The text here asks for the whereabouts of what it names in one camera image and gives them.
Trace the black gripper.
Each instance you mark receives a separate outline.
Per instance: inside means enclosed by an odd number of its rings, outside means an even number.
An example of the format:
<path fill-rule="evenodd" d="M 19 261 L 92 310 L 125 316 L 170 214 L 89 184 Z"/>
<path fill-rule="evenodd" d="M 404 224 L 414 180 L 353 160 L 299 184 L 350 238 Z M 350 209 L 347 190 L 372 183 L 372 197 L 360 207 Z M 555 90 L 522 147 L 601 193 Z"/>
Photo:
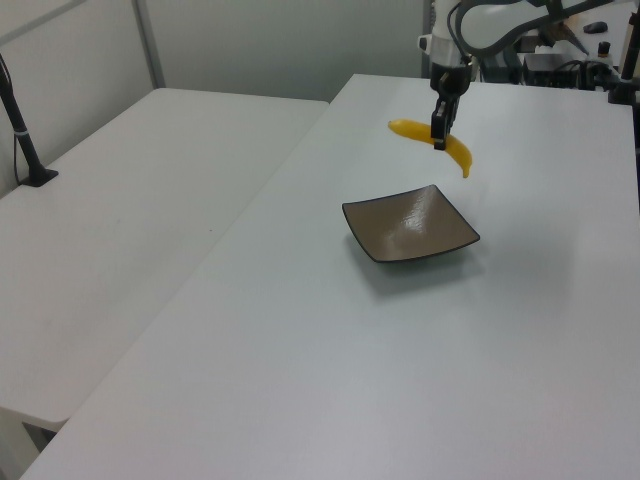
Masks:
<path fill-rule="evenodd" d="M 471 62 L 456 66 L 431 64 L 430 86 L 440 97 L 431 115 L 431 138 L 436 150 L 446 149 L 447 136 L 456 119 L 459 98 L 468 91 L 472 73 Z"/>

